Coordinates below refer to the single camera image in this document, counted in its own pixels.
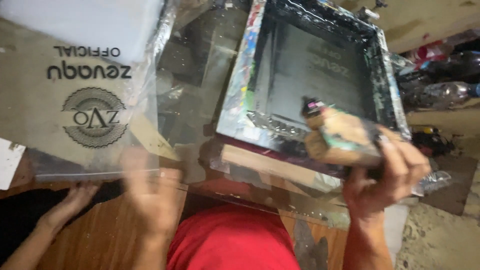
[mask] clear plastic sheet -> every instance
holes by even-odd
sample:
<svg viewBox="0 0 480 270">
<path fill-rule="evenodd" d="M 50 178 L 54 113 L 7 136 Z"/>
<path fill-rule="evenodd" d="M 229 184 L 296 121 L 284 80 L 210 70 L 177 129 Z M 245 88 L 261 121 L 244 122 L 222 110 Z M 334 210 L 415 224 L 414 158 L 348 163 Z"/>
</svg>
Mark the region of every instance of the clear plastic sheet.
<svg viewBox="0 0 480 270">
<path fill-rule="evenodd" d="M 0 137 L 29 148 L 38 180 L 121 174 L 122 150 L 140 144 L 132 123 L 157 126 L 178 2 L 0 2 Z"/>
</svg>

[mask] screen printing frame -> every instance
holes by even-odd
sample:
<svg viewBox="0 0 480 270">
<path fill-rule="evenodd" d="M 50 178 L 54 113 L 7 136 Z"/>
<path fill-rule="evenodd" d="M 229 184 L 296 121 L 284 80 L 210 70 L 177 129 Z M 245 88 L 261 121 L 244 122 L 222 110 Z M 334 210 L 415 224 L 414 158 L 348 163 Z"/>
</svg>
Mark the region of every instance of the screen printing frame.
<svg viewBox="0 0 480 270">
<path fill-rule="evenodd" d="M 295 0 L 254 0 L 216 128 L 226 143 L 318 172 L 338 175 L 335 173 L 338 167 L 319 164 L 308 158 L 303 144 L 308 130 L 288 121 L 273 119 L 255 109 L 254 89 L 249 85 L 255 69 L 259 68 L 255 65 L 255 50 L 267 2 L 270 6 L 288 6 L 293 14 L 299 14 L 297 21 L 305 21 L 307 16 L 310 24 L 323 31 L 341 33 L 347 29 L 358 34 L 361 39 L 358 41 L 357 38 L 356 42 L 365 44 L 365 59 L 371 69 L 376 122 L 399 131 L 405 138 L 410 137 L 382 29 L 325 0 L 301 3 Z M 298 27 L 291 15 L 285 20 Z"/>
</svg>

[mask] printed logo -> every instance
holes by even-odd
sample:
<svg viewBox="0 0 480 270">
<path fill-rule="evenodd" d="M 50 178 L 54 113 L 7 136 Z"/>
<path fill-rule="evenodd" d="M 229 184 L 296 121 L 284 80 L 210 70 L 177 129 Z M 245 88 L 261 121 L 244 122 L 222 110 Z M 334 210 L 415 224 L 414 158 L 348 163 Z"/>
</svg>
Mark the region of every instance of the printed logo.
<svg viewBox="0 0 480 270">
<path fill-rule="evenodd" d="M 75 91 L 63 104 L 62 111 L 72 113 L 72 125 L 63 129 L 72 140 L 87 148 L 103 148 L 118 141 L 127 130 L 119 121 L 125 109 L 112 92 L 97 87 Z"/>
</svg>

